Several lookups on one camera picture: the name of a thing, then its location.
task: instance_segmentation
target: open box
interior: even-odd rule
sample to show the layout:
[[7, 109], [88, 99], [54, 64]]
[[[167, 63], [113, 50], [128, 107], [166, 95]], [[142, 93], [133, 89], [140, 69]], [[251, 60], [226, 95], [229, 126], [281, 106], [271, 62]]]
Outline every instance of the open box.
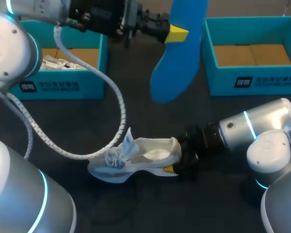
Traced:
[[[271, 66], [263, 63], [242, 65], [242, 62], [240, 66], [220, 66], [221, 62], [219, 65], [215, 51], [217, 46], [249, 45], [283, 45], [291, 62], [291, 17], [205, 19], [201, 51], [210, 94], [212, 96], [291, 94], [291, 65]], [[269, 49], [265, 52], [277, 54], [276, 51]]]
[[[23, 21], [22, 25], [43, 48], [43, 53], [47, 51], [47, 54], [53, 57], [57, 55], [58, 59], [66, 59], [63, 56], [58, 57], [60, 52], [57, 52], [54, 41], [54, 26], [38, 21]], [[106, 73], [108, 62], [106, 36], [90, 31], [81, 33], [65, 27], [62, 41], [66, 48], [76, 51], [73, 52], [75, 55]], [[100, 77], [88, 70], [40, 70], [35, 76], [14, 86], [11, 93], [21, 100], [102, 99], [104, 84]]]

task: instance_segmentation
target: dark table surface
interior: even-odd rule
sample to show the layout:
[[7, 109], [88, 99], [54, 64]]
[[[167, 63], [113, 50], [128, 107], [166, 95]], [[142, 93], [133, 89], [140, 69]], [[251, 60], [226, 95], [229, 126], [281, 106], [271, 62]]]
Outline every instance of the dark table surface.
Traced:
[[[149, 94], [149, 79], [164, 48], [145, 36], [130, 50], [112, 44], [109, 75], [121, 89], [127, 124], [137, 137], [171, 137], [186, 126], [217, 122], [282, 96], [220, 97], [209, 95], [201, 67], [175, 101], [160, 105]], [[33, 118], [58, 146], [91, 153], [117, 131], [119, 109], [110, 88], [104, 100], [24, 101]], [[0, 140], [21, 154], [27, 145], [24, 125], [0, 102]], [[104, 183], [87, 172], [86, 161], [66, 159], [36, 135], [30, 161], [62, 185], [75, 201], [76, 233], [264, 233], [259, 207], [241, 195], [246, 179], [245, 153], [208, 160], [196, 181], [158, 178], [137, 172], [124, 184]]]

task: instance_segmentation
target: white sneaker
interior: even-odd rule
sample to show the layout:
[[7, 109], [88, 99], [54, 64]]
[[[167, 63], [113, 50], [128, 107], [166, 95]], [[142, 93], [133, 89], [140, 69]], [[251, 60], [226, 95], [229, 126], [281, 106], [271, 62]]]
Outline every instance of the white sneaker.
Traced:
[[64, 59], [56, 59], [51, 56], [46, 56], [41, 64], [41, 70], [47, 69], [83, 69], [86, 70], [84, 67], [80, 66], [79, 64], [75, 64], [72, 62], [68, 62]]
[[174, 138], [134, 140], [130, 128], [124, 142], [110, 148], [100, 159], [91, 159], [88, 171], [96, 178], [109, 183], [123, 183], [139, 170], [156, 176], [177, 176], [163, 169], [181, 159], [181, 146]]

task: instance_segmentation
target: shoe insole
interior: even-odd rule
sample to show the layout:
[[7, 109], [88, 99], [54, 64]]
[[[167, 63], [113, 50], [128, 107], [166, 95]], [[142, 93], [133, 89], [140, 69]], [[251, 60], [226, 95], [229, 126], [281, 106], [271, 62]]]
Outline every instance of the shoe insole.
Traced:
[[167, 43], [166, 51], [154, 69], [150, 82], [151, 96], [156, 102], [175, 99], [192, 82], [199, 68], [200, 38], [208, 0], [174, 0], [170, 23], [186, 29], [184, 42]]
[[159, 149], [159, 150], [150, 150], [146, 152], [144, 154], [144, 157], [149, 160], [155, 161], [155, 160], [167, 158], [169, 155], [170, 155], [170, 151]]

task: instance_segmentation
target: white spiral cable wrap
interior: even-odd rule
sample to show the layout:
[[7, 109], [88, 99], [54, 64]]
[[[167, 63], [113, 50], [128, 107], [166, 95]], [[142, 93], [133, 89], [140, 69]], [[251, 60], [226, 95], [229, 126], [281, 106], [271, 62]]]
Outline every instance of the white spiral cable wrap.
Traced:
[[63, 43], [61, 41], [61, 31], [62, 31], [61, 27], [55, 27], [54, 28], [54, 38], [55, 38], [55, 42], [56, 42], [57, 47], [64, 53], [64, 55], [66, 55], [66, 57], [68, 57], [74, 63], [79, 64], [79, 65], [83, 66], [84, 68], [88, 69], [89, 71], [91, 71], [91, 72], [95, 73], [96, 75], [98, 75], [106, 83], [108, 83], [111, 86], [111, 88], [114, 90], [114, 92], [116, 93], [116, 96], [117, 96], [118, 102], [119, 102], [119, 106], [120, 106], [120, 110], [121, 110], [121, 121], [120, 121], [119, 129], [118, 129], [115, 137], [112, 139], [112, 141], [107, 146], [105, 146], [104, 148], [100, 149], [99, 151], [97, 151], [95, 153], [87, 154], [87, 155], [78, 155], [78, 154], [72, 154], [70, 152], [67, 152], [64, 149], [58, 147], [54, 142], [52, 142], [46, 136], [46, 134], [41, 130], [39, 125], [34, 121], [34, 119], [30, 115], [30, 113], [27, 111], [25, 106], [19, 101], [19, 99], [17, 99], [16, 96], [14, 96], [11, 93], [8, 93], [7, 96], [12, 102], [14, 102], [14, 104], [23, 113], [24, 117], [28, 120], [28, 122], [30, 122], [31, 126], [36, 131], [36, 133], [39, 135], [39, 137], [51, 149], [53, 149], [54, 151], [56, 151], [59, 154], [63, 155], [64, 157], [67, 157], [67, 158], [70, 158], [70, 159], [87, 160], [87, 159], [91, 159], [91, 158], [95, 158], [95, 157], [100, 156], [102, 153], [104, 153], [106, 150], [108, 150], [109, 148], [113, 147], [117, 143], [118, 139], [120, 138], [120, 136], [123, 133], [123, 130], [125, 128], [125, 123], [126, 123], [125, 105], [124, 105], [123, 97], [122, 97], [122, 94], [121, 94], [119, 88], [117, 87], [117, 85], [107, 75], [105, 75], [104, 73], [102, 73], [99, 70], [95, 69], [91, 65], [85, 63], [84, 61], [82, 61], [78, 57], [76, 57], [73, 54], [71, 54], [66, 49], [66, 47], [63, 45]]
[[3, 103], [24, 122], [26, 126], [27, 133], [28, 133], [28, 145], [27, 145], [27, 150], [26, 150], [24, 158], [28, 160], [30, 153], [32, 151], [32, 146], [33, 146], [33, 132], [32, 132], [31, 125], [29, 121], [26, 119], [26, 117], [14, 105], [12, 105], [7, 99], [7, 97], [1, 92], [0, 92], [0, 98], [2, 99]]

